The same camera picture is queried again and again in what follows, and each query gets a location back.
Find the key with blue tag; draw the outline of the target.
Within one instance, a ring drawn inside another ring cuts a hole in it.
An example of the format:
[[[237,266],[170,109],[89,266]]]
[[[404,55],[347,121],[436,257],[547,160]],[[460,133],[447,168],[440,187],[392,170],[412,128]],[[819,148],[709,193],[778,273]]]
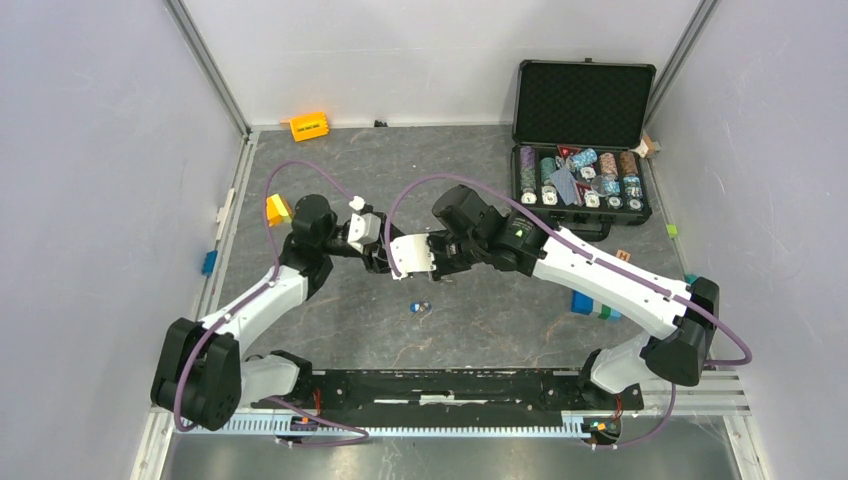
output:
[[[410,304],[410,312],[412,315],[427,314],[432,311],[432,304],[427,300],[420,300]]]

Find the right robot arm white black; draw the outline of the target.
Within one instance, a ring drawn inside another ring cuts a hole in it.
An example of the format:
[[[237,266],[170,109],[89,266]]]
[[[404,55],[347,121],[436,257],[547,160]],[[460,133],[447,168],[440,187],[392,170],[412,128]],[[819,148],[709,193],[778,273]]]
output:
[[[502,215],[466,185],[443,194],[432,213],[445,228],[428,238],[435,275],[484,263],[565,286],[641,327],[633,339],[590,354],[577,382],[585,405],[602,408],[630,385],[654,378],[687,387],[699,384],[717,331],[708,319],[718,312],[717,283],[652,274],[596,249],[567,228],[536,225],[519,210]]]

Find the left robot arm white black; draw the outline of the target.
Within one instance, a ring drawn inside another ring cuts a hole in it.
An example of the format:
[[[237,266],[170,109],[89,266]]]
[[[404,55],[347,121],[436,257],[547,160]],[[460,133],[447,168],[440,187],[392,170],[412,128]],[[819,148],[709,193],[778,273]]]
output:
[[[333,258],[359,259],[370,273],[388,272],[385,213],[360,197],[349,205],[350,219],[339,223],[321,195],[304,196],[295,205],[278,194],[268,197],[267,226],[291,225],[283,246],[272,250],[270,269],[221,310],[197,321],[179,318],[168,327],[151,400],[172,413],[177,430],[218,430],[238,408],[271,396],[295,408],[312,399],[310,362],[286,352],[268,354],[252,366],[243,360],[262,333],[318,292]]]

